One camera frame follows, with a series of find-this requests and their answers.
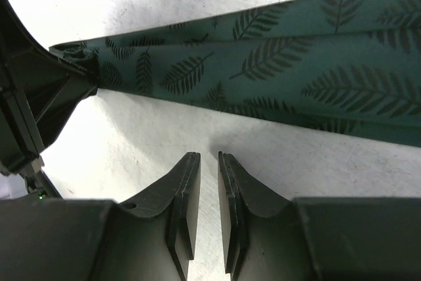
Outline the dark green tie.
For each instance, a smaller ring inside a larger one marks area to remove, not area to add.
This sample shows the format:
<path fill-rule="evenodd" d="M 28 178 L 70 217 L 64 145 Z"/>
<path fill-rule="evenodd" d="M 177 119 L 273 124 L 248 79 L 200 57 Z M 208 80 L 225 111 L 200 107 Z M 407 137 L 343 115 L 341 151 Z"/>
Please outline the dark green tie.
<path fill-rule="evenodd" d="M 420 145 L 420 0 L 294 0 L 50 51 L 102 89 Z"/>

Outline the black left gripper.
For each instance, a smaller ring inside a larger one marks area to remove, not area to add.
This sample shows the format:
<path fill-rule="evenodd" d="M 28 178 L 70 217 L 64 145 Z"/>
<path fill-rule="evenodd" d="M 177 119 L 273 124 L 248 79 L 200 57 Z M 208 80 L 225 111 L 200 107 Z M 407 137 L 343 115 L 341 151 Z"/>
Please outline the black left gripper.
<path fill-rule="evenodd" d="M 57 140 L 97 75 L 43 48 L 9 0 L 1 0 L 1 174 L 23 178 L 28 195 L 60 198 L 41 153 Z"/>

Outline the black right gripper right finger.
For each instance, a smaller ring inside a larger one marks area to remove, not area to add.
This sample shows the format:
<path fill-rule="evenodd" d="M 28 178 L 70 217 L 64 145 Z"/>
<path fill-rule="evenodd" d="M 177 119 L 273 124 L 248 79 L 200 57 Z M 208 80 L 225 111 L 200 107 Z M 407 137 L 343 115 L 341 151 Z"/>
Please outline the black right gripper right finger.
<path fill-rule="evenodd" d="M 224 266 L 232 280 L 419 280 L 420 200 L 288 200 L 218 155 Z"/>

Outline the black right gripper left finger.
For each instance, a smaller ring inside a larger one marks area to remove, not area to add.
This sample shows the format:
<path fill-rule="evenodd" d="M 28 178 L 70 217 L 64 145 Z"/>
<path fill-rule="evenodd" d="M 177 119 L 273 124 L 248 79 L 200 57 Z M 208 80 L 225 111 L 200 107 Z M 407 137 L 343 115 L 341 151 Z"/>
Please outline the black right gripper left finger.
<path fill-rule="evenodd" d="M 185 280 L 201 156 L 117 203 L 32 193 L 1 202 L 2 280 Z"/>

